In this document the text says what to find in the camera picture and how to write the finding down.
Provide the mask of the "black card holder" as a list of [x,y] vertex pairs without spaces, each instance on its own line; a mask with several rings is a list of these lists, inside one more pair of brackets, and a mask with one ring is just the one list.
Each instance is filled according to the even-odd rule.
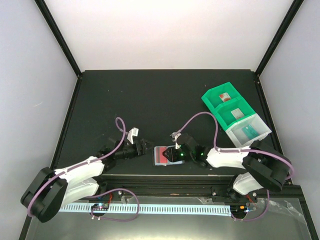
[[172,146],[156,146],[153,149],[154,166],[173,166],[185,163],[186,154],[179,148]]

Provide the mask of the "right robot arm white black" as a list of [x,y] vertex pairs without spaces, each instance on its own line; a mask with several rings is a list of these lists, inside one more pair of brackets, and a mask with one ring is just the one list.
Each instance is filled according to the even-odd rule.
[[213,196],[232,203],[243,202],[246,195],[260,189],[280,192],[294,172],[288,158],[260,141],[236,148],[209,147],[184,133],[177,135],[174,146],[156,149],[154,155],[170,164],[191,161],[202,168],[245,170],[245,173],[234,175],[228,186],[212,189]]

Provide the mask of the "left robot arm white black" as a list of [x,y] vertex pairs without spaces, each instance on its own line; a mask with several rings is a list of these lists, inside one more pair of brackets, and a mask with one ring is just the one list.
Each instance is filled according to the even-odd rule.
[[29,217],[46,223],[67,204],[86,197],[103,199],[108,188],[95,178],[114,168],[118,160],[146,155],[151,148],[152,143],[144,138],[133,142],[118,140],[113,149],[104,146],[95,155],[74,165],[55,170],[42,168],[20,202],[26,207]]

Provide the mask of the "grey card in bin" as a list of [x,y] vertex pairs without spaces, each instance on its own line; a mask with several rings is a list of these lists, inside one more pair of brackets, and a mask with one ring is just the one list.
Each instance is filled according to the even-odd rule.
[[239,108],[232,110],[231,114],[234,116],[236,120],[239,120],[245,116]]

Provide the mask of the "red white card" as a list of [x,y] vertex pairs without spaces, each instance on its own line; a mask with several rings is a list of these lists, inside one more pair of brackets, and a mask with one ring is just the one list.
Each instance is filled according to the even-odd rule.
[[219,98],[221,99],[222,102],[227,102],[232,99],[227,92],[220,94]]

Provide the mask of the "teal card in bin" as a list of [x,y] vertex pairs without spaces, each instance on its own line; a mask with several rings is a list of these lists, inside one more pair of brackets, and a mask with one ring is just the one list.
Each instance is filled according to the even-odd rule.
[[252,140],[260,136],[260,134],[250,124],[248,124],[247,126],[244,126],[242,128],[242,131],[244,132],[244,134],[249,140]]

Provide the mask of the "green bin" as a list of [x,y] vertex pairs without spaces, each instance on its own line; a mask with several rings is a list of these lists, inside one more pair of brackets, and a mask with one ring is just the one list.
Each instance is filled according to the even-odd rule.
[[243,97],[233,98],[221,103],[215,111],[215,118],[220,126],[227,130],[233,124],[254,115],[256,112]]
[[207,90],[201,97],[201,100],[207,106],[209,111],[214,113],[227,101],[238,97],[241,97],[241,94],[230,82],[226,82]]

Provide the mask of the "green bin far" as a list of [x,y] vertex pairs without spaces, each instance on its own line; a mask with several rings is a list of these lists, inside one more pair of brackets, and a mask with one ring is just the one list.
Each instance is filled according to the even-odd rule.
[[201,97],[201,100],[207,106],[209,111],[214,113],[227,101],[238,97],[241,97],[241,94],[230,82],[226,82],[207,90]]

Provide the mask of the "left controller board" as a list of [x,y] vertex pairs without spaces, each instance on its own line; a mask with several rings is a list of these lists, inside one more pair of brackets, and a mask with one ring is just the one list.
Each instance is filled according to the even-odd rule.
[[95,203],[91,206],[92,211],[107,211],[109,209],[108,203]]

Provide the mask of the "controller board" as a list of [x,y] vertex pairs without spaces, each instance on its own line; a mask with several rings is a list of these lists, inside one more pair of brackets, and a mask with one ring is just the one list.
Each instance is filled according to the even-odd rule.
[[91,206],[92,211],[107,211],[109,209],[108,203],[95,203]]
[[233,213],[248,213],[256,210],[255,206],[247,205],[233,205],[230,207],[231,212]]

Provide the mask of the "right controller board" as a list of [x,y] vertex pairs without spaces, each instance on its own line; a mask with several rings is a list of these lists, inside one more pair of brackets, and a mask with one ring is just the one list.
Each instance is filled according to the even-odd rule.
[[256,210],[255,206],[247,205],[233,205],[230,207],[231,212],[233,213],[248,213]]

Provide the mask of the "black aluminium rail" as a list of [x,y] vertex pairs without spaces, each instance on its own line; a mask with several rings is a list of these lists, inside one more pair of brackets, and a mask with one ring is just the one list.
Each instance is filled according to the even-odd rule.
[[102,175],[95,178],[107,190],[124,188],[137,196],[211,197],[218,188],[228,187],[231,176],[215,175]]

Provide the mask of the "left frame post black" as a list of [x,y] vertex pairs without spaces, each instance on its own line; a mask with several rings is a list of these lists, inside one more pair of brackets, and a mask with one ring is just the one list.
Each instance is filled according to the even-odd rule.
[[63,54],[65,55],[69,65],[71,66],[75,75],[79,78],[82,76],[82,71],[80,70],[63,34],[60,31],[49,7],[47,6],[44,0],[35,0],[35,4],[37,5],[38,9],[40,10],[44,20],[46,21],[48,27],[50,28],[52,34],[54,35],[58,45],[60,46]]

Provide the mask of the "frame post black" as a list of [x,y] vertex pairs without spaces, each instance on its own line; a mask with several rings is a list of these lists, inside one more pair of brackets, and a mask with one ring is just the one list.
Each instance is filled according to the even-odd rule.
[[63,54],[65,55],[69,65],[71,66],[75,75],[79,78],[82,76],[82,71],[80,70],[63,34],[60,31],[49,7],[47,6],[44,0],[35,0],[35,4],[37,5],[38,9],[40,10],[44,20],[46,21],[48,27],[50,28],[52,34],[54,35],[58,45],[60,46]]
[[304,0],[293,0],[288,11],[286,12],[283,20],[281,21],[275,35],[273,36],[267,50],[265,51],[258,67],[255,70],[255,75],[260,77],[266,68],[268,62],[270,61],[272,55],[274,54],[275,50],[277,49],[279,43],[281,42],[282,38],[284,37],[286,31],[288,30],[289,26],[291,25],[293,19],[295,18],[296,14],[298,13],[300,7],[302,6]]

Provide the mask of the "right frame post black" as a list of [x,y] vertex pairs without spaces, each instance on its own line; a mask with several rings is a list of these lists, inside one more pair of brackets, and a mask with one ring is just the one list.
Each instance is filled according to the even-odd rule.
[[274,54],[275,50],[277,49],[279,43],[281,42],[282,38],[284,37],[286,31],[288,30],[289,26],[291,25],[293,19],[295,18],[296,14],[298,13],[300,7],[302,6],[304,0],[293,0],[288,11],[286,12],[283,20],[281,21],[275,35],[273,36],[267,50],[265,51],[258,67],[255,70],[255,75],[260,77],[266,68],[268,62],[270,61],[272,55]]

